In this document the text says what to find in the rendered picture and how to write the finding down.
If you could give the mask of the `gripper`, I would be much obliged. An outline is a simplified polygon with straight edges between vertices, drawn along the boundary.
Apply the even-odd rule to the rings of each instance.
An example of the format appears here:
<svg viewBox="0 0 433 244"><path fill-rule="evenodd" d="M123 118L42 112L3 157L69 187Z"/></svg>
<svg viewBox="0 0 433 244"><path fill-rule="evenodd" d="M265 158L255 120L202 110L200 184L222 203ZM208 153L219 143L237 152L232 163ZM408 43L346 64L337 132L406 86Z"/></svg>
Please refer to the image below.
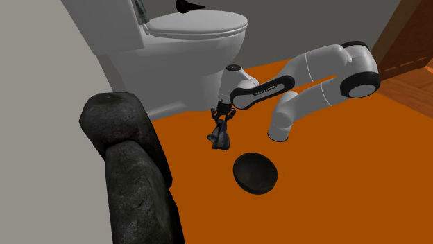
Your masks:
<svg viewBox="0 0 433 244"><path fill-rule="evenodd" d="M212 108L211 110L212 119L217 124L222 115L225 116L225 123L227 123L230 119L234 117L236 114L236 109L232 108L231 103L224 103L222 100L218 101L217 107Z"/></svg>

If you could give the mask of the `dark grey figure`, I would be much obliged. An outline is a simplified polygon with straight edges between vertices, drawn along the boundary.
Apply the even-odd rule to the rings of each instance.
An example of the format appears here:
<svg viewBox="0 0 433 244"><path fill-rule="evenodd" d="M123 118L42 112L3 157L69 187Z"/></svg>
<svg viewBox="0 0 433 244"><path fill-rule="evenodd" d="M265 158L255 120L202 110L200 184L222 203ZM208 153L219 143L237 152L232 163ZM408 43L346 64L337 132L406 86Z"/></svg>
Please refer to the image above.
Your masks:
<svg viewBox="0 0 433 244"><path fill-rule="evenodd" d="M227 123L219 119L215 129L207 136L207 139L212 142L213 149L228 150L230 148L230 137L227 133Z"/></svg>

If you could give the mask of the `black bowl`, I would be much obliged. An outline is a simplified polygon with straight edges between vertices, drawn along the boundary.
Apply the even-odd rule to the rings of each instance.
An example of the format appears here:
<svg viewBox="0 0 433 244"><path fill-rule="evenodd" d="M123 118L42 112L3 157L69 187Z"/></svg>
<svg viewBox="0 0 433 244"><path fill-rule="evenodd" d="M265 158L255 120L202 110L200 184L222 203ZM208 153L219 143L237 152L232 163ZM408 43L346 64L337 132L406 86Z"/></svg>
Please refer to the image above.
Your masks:
<svg viewBox="0 0 433 244"><path fill-rule="evenodd" d="M256 152L239 156L233 164L232 173L238 186L253 195L268 193L278 181L275 164Z"/></svg>

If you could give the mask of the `white toilet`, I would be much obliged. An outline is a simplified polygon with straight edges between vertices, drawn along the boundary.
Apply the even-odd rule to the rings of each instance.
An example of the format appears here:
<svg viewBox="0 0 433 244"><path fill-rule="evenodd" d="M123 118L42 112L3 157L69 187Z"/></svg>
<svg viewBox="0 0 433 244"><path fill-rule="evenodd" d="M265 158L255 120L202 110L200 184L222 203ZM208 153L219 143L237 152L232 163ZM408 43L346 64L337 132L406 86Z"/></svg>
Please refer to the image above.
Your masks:
<svg viewBox="0 0 433 244"><path fill-rule="evenodd" d="M218 103L221 77L248 20L221 10L174 12L142 23L134 0L61 0L114 92L133 93L152 120Z"/></svg>

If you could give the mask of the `dark stone sculpture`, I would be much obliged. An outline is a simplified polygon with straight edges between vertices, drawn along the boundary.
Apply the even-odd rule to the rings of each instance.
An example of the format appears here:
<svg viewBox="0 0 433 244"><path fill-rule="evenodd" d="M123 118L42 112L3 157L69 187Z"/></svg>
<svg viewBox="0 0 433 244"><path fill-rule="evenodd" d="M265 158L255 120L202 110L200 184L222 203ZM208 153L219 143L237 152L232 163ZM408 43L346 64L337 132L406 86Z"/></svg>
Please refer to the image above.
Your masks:
<svg viewBox="0 0 433 244"><path fill-rule="evenodd" d="M136 95L88 99L79 124L105 162L113 244L186 244L167 158Z"/></svg>

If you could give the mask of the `black funnel-shaped object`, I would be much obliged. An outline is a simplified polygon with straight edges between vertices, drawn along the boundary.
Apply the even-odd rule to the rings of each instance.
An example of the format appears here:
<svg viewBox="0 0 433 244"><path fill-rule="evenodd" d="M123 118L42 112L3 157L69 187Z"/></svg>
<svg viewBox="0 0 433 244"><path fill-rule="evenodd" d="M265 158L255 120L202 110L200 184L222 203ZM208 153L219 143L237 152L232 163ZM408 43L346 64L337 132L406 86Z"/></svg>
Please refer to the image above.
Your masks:
<svg viewBox="0 0 433 244"><path fill-rule="evenodd" d="M196 3L190 3L188 0L176 0L176 10L179 13L185 14L192 10L206 9L205 6Z"/></svg>

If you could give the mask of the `teal striped stick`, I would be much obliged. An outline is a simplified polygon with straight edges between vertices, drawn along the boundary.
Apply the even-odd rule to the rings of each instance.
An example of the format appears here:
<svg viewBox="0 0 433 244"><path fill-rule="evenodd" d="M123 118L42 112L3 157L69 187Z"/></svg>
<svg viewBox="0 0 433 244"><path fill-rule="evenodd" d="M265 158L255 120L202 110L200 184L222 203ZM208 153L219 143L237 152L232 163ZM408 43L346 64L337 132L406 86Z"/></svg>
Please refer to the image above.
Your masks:
<svg viewBox="0 0 433 244"><path fill-rule="evenodd" d="M141 19L142 23L148 23L150 21L146 8L144 6L144 3L142 0L134 0L139 18Z"/></svg>

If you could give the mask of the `brown wooden door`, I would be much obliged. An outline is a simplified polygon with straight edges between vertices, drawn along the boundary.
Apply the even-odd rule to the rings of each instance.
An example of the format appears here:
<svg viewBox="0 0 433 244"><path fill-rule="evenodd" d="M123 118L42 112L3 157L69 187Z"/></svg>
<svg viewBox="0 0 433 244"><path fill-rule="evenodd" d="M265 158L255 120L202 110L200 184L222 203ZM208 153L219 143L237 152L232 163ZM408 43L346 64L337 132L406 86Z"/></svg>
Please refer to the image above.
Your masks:
<svg viewBox="0 0 433 244"><path fill-rule="evenodd" d="M433 58L433 0L401 0L371 49L382 80Z"/></svg>

